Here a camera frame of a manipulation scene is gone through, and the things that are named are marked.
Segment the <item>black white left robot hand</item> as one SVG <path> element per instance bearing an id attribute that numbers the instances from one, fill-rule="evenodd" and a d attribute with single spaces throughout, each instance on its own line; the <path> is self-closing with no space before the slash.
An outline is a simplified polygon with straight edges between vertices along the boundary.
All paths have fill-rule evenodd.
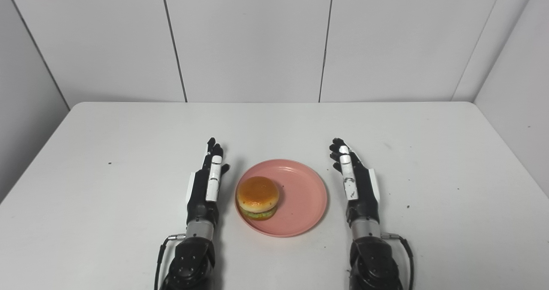
<path id="1" fill-rule="evenodd" d="M 187 224 L 190 222 L 208 222 L 216 227 L 219 219 L 217 195 L 221 179 L 230 169 L 223 164 L 225 153 L 214 137 L 207 142 L 202 167 L 194 172 L 190 198 L 187 202 Z"/>

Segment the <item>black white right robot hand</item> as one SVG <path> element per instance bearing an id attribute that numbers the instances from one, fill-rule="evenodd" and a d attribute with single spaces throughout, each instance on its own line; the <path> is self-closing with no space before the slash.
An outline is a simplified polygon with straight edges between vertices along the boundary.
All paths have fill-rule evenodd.
<path id="1" fill-rule="evenodd" d="M 341 138 L 334 138 L 329 146 L 330 158 L 336 169 L 343 176 L 344 184 L 354 182 L 354 196 L 347 201 L 346 219 L 349 226 L 359 219 L 380 222 L 379 190 L 373 187 L 370 169 L 365 167 L 358 155 Z"/>

